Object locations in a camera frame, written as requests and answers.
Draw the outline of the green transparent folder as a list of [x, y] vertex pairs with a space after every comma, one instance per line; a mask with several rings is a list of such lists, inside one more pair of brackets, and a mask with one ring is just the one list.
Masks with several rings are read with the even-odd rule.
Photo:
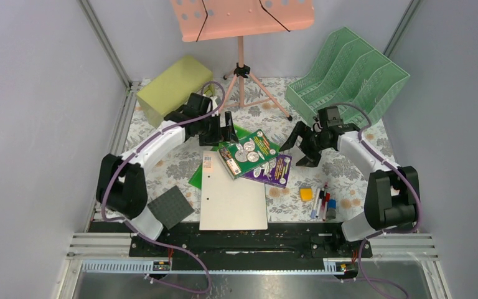
[[[276, 176], [276, 164], [283, 163], [285, 156], [283, 154], [277, 156], [276, 158], [265, 161], [257, 165], [255, 168], [251, 169], [249, 172], [243, 174], [242, 178], [247, 178], [253, 181], [261, 182], [263, 184], [269, 184], [276, 187], [285, 187], [286, 178], [288, 174], [283, 174], [282, 171], [279, 172]], [[196, 187], [197, 189], [202, 188], [202, 165], [200, 164], [193, 176], [189, 179], [189, 184]]]

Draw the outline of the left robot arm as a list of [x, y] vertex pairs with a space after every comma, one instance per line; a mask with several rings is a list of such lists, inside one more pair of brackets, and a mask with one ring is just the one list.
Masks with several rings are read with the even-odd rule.
[[127, 223], [146, 237], [144, 248], [154, 256], [166, 252], [168, 240], [161, 235], [164, 224], [148, 207], [146, 173], [191, 137], [196, 136], [200, 146], [238, 142], [232, 113], [221, 114], [219, 108], [212, 98], [191, 93], [187, 103], [168, 113], [146, 140], [121, 155], [107, 154], [101, 160], [96, 201], [104, 220]]

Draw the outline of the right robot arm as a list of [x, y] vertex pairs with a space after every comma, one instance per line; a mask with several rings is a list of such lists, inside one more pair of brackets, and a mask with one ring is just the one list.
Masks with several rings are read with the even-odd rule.
[[333, 251], [342, 257], [357, 248], [357, 241], [384, 232], [402, 233], [403, 225], [412, 224], [415, 232], [421, 223], [418, 173], [412, 166], [392, 163], [365, 141], [365, 128], [345, 123], [339, 104], [321, 108], [315, 125], [296, 123], [282, 151], [296, 145], [304, 154], [297, 166], [314, 168], [322, 152], [333, 149], [349, 159], [367, 179], [363, 212], [341, 225], [342, 233], [332, 239]]

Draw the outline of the green puzzle book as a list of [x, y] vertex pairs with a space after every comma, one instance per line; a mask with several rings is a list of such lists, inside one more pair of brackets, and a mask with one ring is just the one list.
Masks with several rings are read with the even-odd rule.
[[219, 147], [218, 154], [232, 179], [237, 179], [275, 159], [279, 149], [280, 146], [259, 129], [239, 139], [237, 143], [227, 143]]

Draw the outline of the purple puzzle book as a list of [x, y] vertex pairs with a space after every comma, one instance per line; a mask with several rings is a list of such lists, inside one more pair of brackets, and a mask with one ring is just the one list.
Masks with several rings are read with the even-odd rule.
[[274, 187], [285, 188], [289, 181], [292, 157], [279, 154], [276, 158], [252, 169], [242, 177]]

